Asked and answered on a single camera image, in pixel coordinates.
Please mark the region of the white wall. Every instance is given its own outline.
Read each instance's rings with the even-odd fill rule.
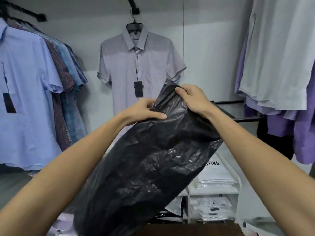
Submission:
[[[113,116],[111,88],[96,77],[100,44],[120,34],[124,26],[132,22],[128,1],[10,1],[34,12],[45,13],[48,22],[36,23],[32,17],[11,12],[73,48],[89,81],[77,97],[87,131],[91,132],[110,119]],[[136,19],[149,31],[169,37],[184,58],[187,70],[182,82],[200,86],[211,100],[238,99],[233,93],[233,82],[253,0],[135,1],[141,11]],[[231,110],[238,115],[241,108]],[[255,123],[244,126],[255,133]],[[246,219],[268,216],[229,151],[225,146],[221,150],[244,185],[238,216]]]

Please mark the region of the black plastic bag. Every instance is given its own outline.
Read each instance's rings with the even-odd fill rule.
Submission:
[[[167,80],[154,106],[167,119],[136,123],[88,178],[74,215],[78,235],[131,235],[184,190],[222,144],[176,87]]]

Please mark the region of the clothing rack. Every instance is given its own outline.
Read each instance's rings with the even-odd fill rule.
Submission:
[[[222,112],[224,112],[226,115],[228,115],[231,119],[233,119],[235,122],[259,122],[263,119],[264,117],[252,117],[252,118],[236,118],[232,114],[228,113],[218,105],[220,104],[236,104],[236,103],[244,103],[244,100],[234,100],[234,101],[221,101],[221,102],[214,102],[211,101],[215,106],[217,106]]]
[[[18,6],[18,5],[15,5],[15,4],[7,1],[7,0],[0,0],[0,3],[5,4],[6,6],[11,7],[12,9],[15,9],[17,11],[20,11],[20,12],[26,14],[26,15],[35,17],[37,19],[37,22],[46,22],[47,21],[46,15],[43,14],[43,13],[36,14],[36,13],[34,13],[32,11],[29,11],[29,10],[27,10],[25,8],[22,8],[22,7]]]
[[[136,5],[134,0],[128,0],[131,6],[131,10],[132,10],[132,15],[139,15],[140,14],[140,9],[139,7]]]

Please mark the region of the short-sleeve shirt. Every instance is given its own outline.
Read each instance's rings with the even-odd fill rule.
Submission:
[[[49,106],[63,87],[44,39],[3,19],[0,35],[0,164],[40,170],[61,153]],[[7,112],[3,93],[16,113]]]
[[[101,44],[98,78],[104,83],[112,82],[116,115],[139,100],[134,82],[142,82],[144,98],[157,98],[166,78],[178,80],[185,68],[169,38],[148,32],[145,27],[136,34],[129,34],[125,28],[122,34]],[[129,128],[123,129],[118,136]]]

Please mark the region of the black tag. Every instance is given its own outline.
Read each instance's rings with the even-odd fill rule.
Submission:
[[[143,85],[142,85],[142,81],[137,81],[135,82],[135,94],[136,94],[136,98],[141,98],[143,97]]]
[[[16,113],[10,94],[3,93],[3,100],[7,113]]]

